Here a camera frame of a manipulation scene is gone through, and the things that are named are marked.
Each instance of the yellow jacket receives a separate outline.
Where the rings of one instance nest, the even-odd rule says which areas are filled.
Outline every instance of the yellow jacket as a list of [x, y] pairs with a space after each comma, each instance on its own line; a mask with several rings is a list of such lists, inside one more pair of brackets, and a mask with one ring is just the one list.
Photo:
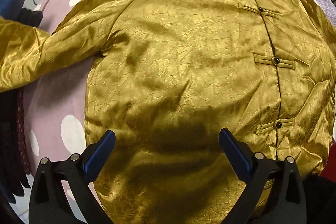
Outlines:
[[95, 183], [116, 224], [220, 223], [245, 186], [224, 127], [303, 177], [327, 162], [336, 30], [312, 0], [82, 0], [52, 35], [1, 19], [0, 41], [0, 92], [97, 54], [85, 133], [116, 133]]

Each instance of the crackle pattern fabric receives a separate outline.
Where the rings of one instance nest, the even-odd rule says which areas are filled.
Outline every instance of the crackle pattern fabric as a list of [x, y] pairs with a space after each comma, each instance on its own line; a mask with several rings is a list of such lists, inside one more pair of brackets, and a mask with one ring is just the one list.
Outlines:
[[81, 0], [52, 35], [0, 30], [0, 91], [95, 55], [85, 134], [116, 133], [95, 183], [115, 223], [220, 223], [244, 188], [223, 127], [303, 177], [327, 161], [335, 29], [312, 0]]

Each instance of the sleeve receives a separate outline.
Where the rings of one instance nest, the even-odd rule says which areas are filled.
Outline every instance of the sleeve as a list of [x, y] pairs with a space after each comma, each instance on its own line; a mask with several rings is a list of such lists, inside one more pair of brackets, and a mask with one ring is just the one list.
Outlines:
[[132, 1], [82, 0], [52, 35], [0, 17], [0, 92], [111, 47], [111, 29]]
[[321, 7], [313, 0], [300, 0], [315, 28], [322, 35], [336, 58], [336, 29]]

